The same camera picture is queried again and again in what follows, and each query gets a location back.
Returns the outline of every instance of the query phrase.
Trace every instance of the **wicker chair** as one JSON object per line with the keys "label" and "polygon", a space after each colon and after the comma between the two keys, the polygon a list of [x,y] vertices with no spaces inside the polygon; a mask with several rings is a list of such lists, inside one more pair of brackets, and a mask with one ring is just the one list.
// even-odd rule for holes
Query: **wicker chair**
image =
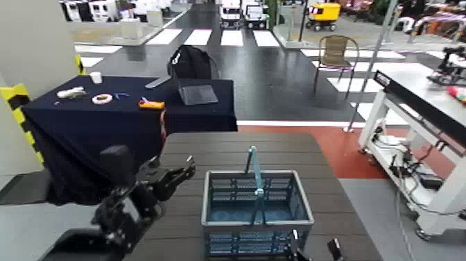
{"label": "wicker chair", "polygon": [[[324,55],[322,56],[322,43],[325,41]],[[345,51],[347,50],[348,42],[352,42],[356,48],[356,61],[352,65],[350,62],[345,60]],[[319,63],[316,68],[316,75],[314,77],[314,93],[316,93],[317,81],[319,77],[320,68],[335,68],[340,69],[341,73],[338,77],[338,82],[341,79],[344,71],[350,71],[351,76],[349,78],[348,90],[346,91],[345,99],[350,94],[351,82],[353,81],[354,68],[358,63],[359,59],[359,45],[352,38],[342,35],[329,35],[319,41]]]}

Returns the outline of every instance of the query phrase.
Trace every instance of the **wooden table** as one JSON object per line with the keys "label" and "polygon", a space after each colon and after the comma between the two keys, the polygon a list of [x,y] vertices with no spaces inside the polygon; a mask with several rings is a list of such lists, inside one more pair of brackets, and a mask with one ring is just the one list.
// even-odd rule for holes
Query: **wooden table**
{"label": "wooden table", "polygon": [[200,210],[205,172],[244,170],[250,145],[257,147],[262,169],[294,169],[299,173],[316,219],[305,248],[314,261],[332,260],[327,242],[335,237],[347,260],[382,260],[316,139],[296,133],[170,135],[162,151],[162,165],[179,167],[192,155],[197,174],[166,202],[166,215],[153,224],[125,260],[204,260]]}

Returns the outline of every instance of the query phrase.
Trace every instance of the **white stripe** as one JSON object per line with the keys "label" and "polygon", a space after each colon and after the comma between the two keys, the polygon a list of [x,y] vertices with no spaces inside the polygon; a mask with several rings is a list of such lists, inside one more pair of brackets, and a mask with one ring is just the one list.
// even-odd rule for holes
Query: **white stripe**
{"label": "white stripe", "polygon": [[98,62],[102,61],[103,57],[81,57],[83,67],[93,67]]}
{"label": "white stripe", "polygon": [[180,13],[179,15],[177,15],[175,18],[173,18],[172,20],[170,20],[168,23],[164,24],[162,26],[162,29],[165,29],[167,27],[169,27],[172,23],[174,23],[176,20],[178,20],[181,16],[183,16],[185,13],[187,13],[189,11],[189,9],[186,9],[184,12]]}
{"label": "white stripe", "polygon": [[[317,67],[318,61],[313,61],[312,64]],[[369,69],[368,62],[358,62],[354,71],[367,71]],[[381,70],[383,72],[396,72],[396,71],[412,71],[424,73],[426,75],[432,74],[432,69],[416,62],[376,62],[372,71]]]}
{"label": "white stripe", "polygon": [[114,53],[121,49],[121,47],[112,45],[75,45],[74,49],[76,53]]}
{"label": "white stripe", "polygon": [[223,31],[220,45],[242,47],[243,33],[241,31]]}
{"label": "white stripe", "polygon": [[[427,51],[426,53],[439,59],[443,59],[445,57],[445,53],[442,51]],[[449,61],[461,67],[466,67],[465,59],[456,54],[451,54]]]}
{"label": "white stripe", "polygon": [[275,37],[270,31],[253,31],[254,39],[256,40],[258,47],[279,47],[280,44],[277,42]]}
{"label": "white stripe", "polygon": [[[307,57],[312,57],[312,56],[319,56],[319,50],[318,49],[301,49],[301,52],[307,56]],[[325,50],[320,51],[320,55],[324,55]],[[359,57],[360,58],[371,58],[372,55],[374,54],[374,51],[368,51],[368,50],[360,50],[359,51]],[[346,50],[345,52],[345,57],[346,58],[355,58],[357,57],[357,51],[355,50]],[[393,58],[393,59],[404,59],[405,56],[396,53],[394,51],[379,51],[377,53],[378,58]]]}
{"label": "white stripe", "polygon": [[[356,103],[350,103],[351,106],[356,106]],[[370,111],[373,107],[373,103],[361,103],[358,107],[358,113],[364,120],[369,119]],[[400,104],[400,107],[405,109],[408,113],[410,113],[414,117],[418,117],[419,114],[409,107],[406,104]],[[408,123],[401,118],[398,114],[396,114],[393,110],[388,110],[387,115],[385,116],[386,124],[387,125],[407,125]]]}
{"label": "white stripe", "polygon": [[[236,121],[238,126],[277,127],[347,127],[348,121]],[[365,122],[354,122],[353,127],[364,128]]]}
{"label": "white stripe", "polygon": [[[348,85],[350,83],[349,78],[342,78],[338,82],[338,78],[327,78],[329,82],[337,89],[339,92],[346,92],[348,90]],[[351,82],[350,92],[360,92],[363,87],[364,79],[363,78],[353,78]],[[382,90],[382,86],[378,84],[373,79],[368,80],[368,84],[365,86],[364,92],[378,92]]]}
{"label": "white stripe", "polygon": [[170,44],[180,33],[182,29],[165,29],[146,44]]}
{"label": "white stripe", "polygon": [[210,29],[196,29],[188,37],[188,40],[184,42],[186,45],[207,45],[212,30]]}

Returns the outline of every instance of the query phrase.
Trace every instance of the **caster wheel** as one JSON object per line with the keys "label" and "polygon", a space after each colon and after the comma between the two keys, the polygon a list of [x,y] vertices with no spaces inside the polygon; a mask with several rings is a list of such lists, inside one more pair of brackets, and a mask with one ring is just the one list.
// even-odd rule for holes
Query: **caster wheel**
{"label": "caster wheel", "polygon": [[426,234],[421,228],[416,229],[416,235],[424,241],[430,241],[433,237],[432,235]]}
{"label": "caster wheel", "polygon": [[369,157],[368,162],[372,166],[377,166],[379,164],[379,162],[377,162],[377,159],[373,155]]}
{"label": "caster wheel", "polygon": [[368,151],[366,151],[365,148],[364,149],[359,149],[358,152],[363,154],[363,155],[368,153]]}

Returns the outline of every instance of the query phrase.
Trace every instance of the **navy blue tablecloth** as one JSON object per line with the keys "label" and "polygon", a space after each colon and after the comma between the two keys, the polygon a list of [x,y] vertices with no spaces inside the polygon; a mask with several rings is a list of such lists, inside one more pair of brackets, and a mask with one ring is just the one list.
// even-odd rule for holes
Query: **navy blue tablecloth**
{"label": "navy blue tablecloth", "polygon": [[[90,77],[77,76],[23,107],[60,202],[95,204],[108,193],[112,184],[106,170],[99,166],[98,155],[111,145],[129,146],[135,156],[135,171],[141,163],[160,154],[161,112],[140,109],[138,101],[142,96],[150,101],[165,101],[167,134],[237,131],[232,81],[182,79],[184,85],[212,85],[219,100],[185,106],[173,83],[152,90],[144,87],[155,79],[104,76],[103,83],[95,85]],[[88,93],[83,99],[57,98],[58,91],[78,86]],[[92,103],[97,94],[116,93],[129,97],[118,100],[114,96],[112,102],[101,106]]]}

